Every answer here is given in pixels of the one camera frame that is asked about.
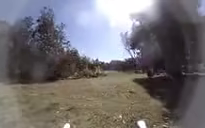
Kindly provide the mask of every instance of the dry grass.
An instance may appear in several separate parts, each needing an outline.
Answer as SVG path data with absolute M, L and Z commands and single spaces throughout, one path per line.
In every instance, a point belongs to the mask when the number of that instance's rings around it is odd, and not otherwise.
M 100 78 L 10 87 L 28 127 L 61 128 L 70 122 L 77 128 L 128 128 L 139 119 L 161 127 L 162 104 L 133 82 L 140 77 L 112 72 Z

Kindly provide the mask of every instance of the tree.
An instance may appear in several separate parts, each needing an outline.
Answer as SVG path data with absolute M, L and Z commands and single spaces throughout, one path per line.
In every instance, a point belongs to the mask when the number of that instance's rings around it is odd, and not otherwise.
M 31 79 L 33 54 L 31 53 L 33 18 L 17 21 L 10 32 L 8 76 L 11 79 Z
M 166 72 L 179 76 L 182 74 L 182 66 L 187 65 L 188 43 L 194 42 L 194 46 L 197 46 L 198 40 L 194 38 L 197 35 L 197 24 L 188 16 L 179 1 L 159 1 L 157 6 L 159 17 L 155 20 L 151 20 L 150 14 L 146 12 L 132 15 L 139 25 L 133 25 L 130 46 L 139 49 L 142 57 L 153 58 L 152 60 L 157 56 L 146 57 L 145 54 L 160 48 L 160 58 L 164 59 Z

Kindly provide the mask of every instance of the vegetation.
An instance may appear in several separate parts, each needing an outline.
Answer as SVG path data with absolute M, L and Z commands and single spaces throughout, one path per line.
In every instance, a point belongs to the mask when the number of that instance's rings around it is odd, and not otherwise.
M 55 80 L 101 74 L 101 62 L 81 56 L 71 46 L 65 24 L 56 24 L 52 9 L 44 7 L 36 21 L 25 17 L 10 31 L 8 76 L 13 80 Z
M 161 63 L 168 74 L 179 76 L 182 66 L 199 63 L 199 25 L 188 16 L 180 2 L 159 1 L 157 8 L 157 19 L 153 19 L 150 12 L 133 14 L 131 32 L 122 33 L 121 38 L 125 49 L 132 58 L 140 58 L 142 66 L 153 67 Z M 198 18 L 197 7 L 192 9 Z

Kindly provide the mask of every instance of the ground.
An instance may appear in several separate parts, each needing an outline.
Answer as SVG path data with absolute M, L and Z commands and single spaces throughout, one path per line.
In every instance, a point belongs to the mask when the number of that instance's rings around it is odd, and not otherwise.
M 164 105 L 137 82 L 145 75 L 109 72 L 91 79 L 0 83 L 0 128 L 163 127 Z

